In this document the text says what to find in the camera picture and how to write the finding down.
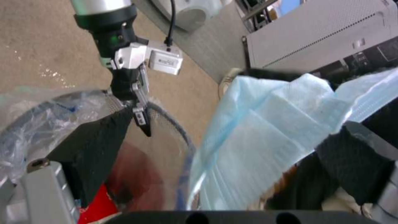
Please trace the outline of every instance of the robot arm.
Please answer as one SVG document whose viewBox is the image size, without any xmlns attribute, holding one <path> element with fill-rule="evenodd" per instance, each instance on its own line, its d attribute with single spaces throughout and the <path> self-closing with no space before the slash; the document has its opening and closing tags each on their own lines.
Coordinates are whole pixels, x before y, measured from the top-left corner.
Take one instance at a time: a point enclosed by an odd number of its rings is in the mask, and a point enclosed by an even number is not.
<svg viewBox="0 0 398 224">
<path fill-rule="evenodd" d="M 88 30 L 98 48 L 101 64 L 112 73 L 111 91 L 121 101 L 133 104 L 136 124 L 150 136 L 146 112 L 149 92 L 145 62 L 151 69 L 177 75 L 182 51 L 135 35 L 137 8 L 130 0 L 71 0 L 77 25 Z"/>
</svg>

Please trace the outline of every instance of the plastic bag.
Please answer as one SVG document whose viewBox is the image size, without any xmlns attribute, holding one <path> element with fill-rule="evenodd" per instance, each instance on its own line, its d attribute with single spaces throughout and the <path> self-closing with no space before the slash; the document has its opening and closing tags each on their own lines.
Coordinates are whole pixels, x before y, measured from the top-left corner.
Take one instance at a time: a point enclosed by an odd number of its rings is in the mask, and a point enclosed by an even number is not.
<svg viewBox="0 0 398 224">
<path fill-rule="evenodd" d="M 22 87 L 0 95 L 0 172 L 16 183 L 29 162 L 45 157 L 80 124 L 109 115 L 99 93 Z"/>
<path fill-rule="evenodd" d="M 195 147 L 165 110 L 150 103 L 148 111 L 152 136 L 130 125 L 108 189 L 122 211 L 185 210 Z"/>
<path fill-rule="evenodd" d="M 195 155 L 188 208 L 243 210 L 348 119 L 360 122 L 396 97 L 398 69 L 341 85 L 305 74 L 287 83 L 238 77 Z"/>
<path fill-rule="evenodd" d="M 30 161 L 47 156 L 79 125 L 122 108 L 120 101 L 101 90 L 20 88 L 0 95 L 0 174 L 16 183 Z M 131 122 L 107 181 L 109 191 L 120 210 L 184 209 L 195 147 L 165 110 L 151 102 L 148 110 L 152 137 Z M 135 178 L 133 171 L 138 171 Z M 151 173 L 156 178 L 143 181 Z"/>
</svg>

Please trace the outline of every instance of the white cylinder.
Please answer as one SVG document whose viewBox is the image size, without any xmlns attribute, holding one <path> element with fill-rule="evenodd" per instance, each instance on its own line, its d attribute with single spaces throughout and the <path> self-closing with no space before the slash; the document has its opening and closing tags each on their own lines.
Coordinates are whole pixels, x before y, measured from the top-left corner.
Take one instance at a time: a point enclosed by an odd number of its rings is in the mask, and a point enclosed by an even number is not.
<svg viewBox="0 0 398 224">
<path fill-rule="evenodd" d="M 130 0 L 70 0 L 77 15 L 110 12 L 131 5 Z"/>
</svg>

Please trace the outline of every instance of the cloth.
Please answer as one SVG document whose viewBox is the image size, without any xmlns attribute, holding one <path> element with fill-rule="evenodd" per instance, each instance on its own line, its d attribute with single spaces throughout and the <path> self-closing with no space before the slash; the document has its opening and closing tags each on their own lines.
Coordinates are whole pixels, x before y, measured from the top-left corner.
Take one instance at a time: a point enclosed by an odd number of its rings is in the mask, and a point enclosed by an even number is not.
<svg viewBox="0 0 398 224">
<path fill-rule="evenodd" d="M 398 69 L 335 92 L 310 74 L 290 83 L 237 77 L 193 160 L 188 204 L 200 190 L 205 210 L 246 209 L 345 121 L 361 122 L 395 99 L 397 85 Z"/>
</svg>

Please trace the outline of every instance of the metal vent grille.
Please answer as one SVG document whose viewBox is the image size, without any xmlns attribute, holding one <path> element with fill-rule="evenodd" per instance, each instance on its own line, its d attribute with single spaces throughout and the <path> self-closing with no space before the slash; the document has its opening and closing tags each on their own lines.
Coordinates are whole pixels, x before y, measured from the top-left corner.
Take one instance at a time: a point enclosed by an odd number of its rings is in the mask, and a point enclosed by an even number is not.
<svg viewBox="0 0 398 224">
<path fill-rule="evenodd" d="M 302 47 L 302 48 L 300 48 L 300 49 L 298 49 L 296 51 L 293 51 L 293 52 L 291 52 L 291 53 L 289 53 L 289 54 L 287 54 L 287 55 L 285 55 L 285 56 L 283 56 L 283 57 L 281 57 L 279 59 L 276 59 L 275 61 L 272 61 L 271 63 L 268 63 L 268 64 L 264 65 L 263 68 L 266 68 L 266 67 L 268 67 L 270 65 L 273 65 L 273 64 L 275 64 L 275 63 L 277 63 L 277 62 L 279 62 L 281 60 L 284 60 L 284 59 L 286 59 L 286 58 L 288 58 L 288 57 L 290 57 L 290 56 L 292 56 L 292 55 L 294 55 L 294 54 L 296 54 L 296 53 L 298 53 L 298 52 L 300 52 L 300 51 L 302 51 L 302 50 L 304 50 L 304 49 L 306 49 L 308 47 L 311 47 L 311 46 L 313 46 L 313 45 L 315 45 L 315 44 L 317 44 L 317 43 L 319 43 L 319 42 L 321 42 L 321 41 L 323 41 L 323 40 L 325 40 L 327 38 L 330 38 L 331 36 L 336 35 L 336 34 L 342 32 L 342 31 L 344 31 L 344 30 L 346 30 L 346 29 L 348 29 L 348 28 L 350 28 L 352 26 L 355 26 L 355 25 L 357 25 L 357 24 L 359 24 L 359 23 L 361 23 L 361 22 L 363 22 L 363 21 L 365 21 L 365 20 L 367 20 L 367 19 L 369 19 L 369 18 L 371 18 L 371 17 L 373 17 L 375 15 L 376 15 L 376 13 L 373 13 L 370 16 L 367 16 L 367 17 L 365 17 L 365 18 L 363 18 L 361 20 L 356 21 L 355 23 L 352 23 L 352 24 L 350 24 L 350 25 L 348 25 L 348 26 L 346 26 L 344 28 L 341 28 L 341 29 L 339 29 L 339 30 L 337 30 L 337 31 L 335 31 L 335 32 L 323 37 L 323 38 L 320 38 L 320 39 L 318 39 L 318 40 L 316 40 L 316 41 L 314 41 L 314 42 L 312 42 L 312 43 L 310 43 L 310 44 L 308 44 L 308 45 L 306 45 L 306 46 L 304 46 L 304 47 Z"/>
</svg>

